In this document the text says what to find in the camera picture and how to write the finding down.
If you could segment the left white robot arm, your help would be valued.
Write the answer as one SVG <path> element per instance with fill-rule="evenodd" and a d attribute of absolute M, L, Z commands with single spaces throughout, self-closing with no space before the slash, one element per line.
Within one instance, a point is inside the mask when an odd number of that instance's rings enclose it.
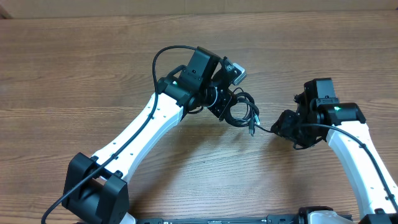
<path fill-rule="evenodd" d="M 155 90 L 142 112 L 122 133 L 88 157 L 69 163 L 59 203 L 85 223 L 137 223 L 129 213 L 128 184 L 143 158 L 187 115 L 209 108 L 221 115 L 229 86 L 246 71 L 227 57 L 194 47 L 187 65 L 155 79 Z"/>

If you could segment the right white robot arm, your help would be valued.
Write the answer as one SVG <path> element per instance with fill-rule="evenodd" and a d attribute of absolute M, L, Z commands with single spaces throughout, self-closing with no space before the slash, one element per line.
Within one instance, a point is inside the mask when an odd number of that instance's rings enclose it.
<path fill-rule="evenodd" d="M 341 103 L 331 78 L 316 78 L 296 95 L 271 132 L 308 149 L 325 141 L 341 162 L 358 205 L 361 223 L 397 223 L 397 184 L 372 142 L 356 103 Z"/>

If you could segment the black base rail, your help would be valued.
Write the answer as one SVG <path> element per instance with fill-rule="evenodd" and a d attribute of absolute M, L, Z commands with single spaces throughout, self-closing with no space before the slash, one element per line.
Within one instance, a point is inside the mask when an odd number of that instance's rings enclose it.
<path fill-rule="evenodd" d="M 327 206 L 301 207 L 297 213 L 241 218 L 187 218 L 162 219 L 139 218 L 138 224 L 305 224 L 305 223 L 354 223 L 352 215 L 339 215 Z"/>

